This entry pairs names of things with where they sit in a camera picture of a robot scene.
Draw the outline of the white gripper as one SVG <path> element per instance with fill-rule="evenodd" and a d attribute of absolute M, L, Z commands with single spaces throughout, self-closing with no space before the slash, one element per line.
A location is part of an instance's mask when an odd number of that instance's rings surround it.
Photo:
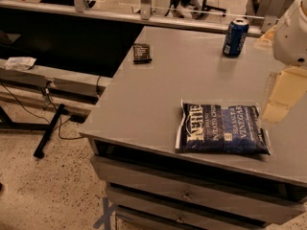
<path fill-rule="evenodd" d="M 288 67 L 277 74 L 262 119 L 281 122 L 307 92 L 307 0 L 295 0 L 279 19 L 273 36 L 273 55 Z"/>

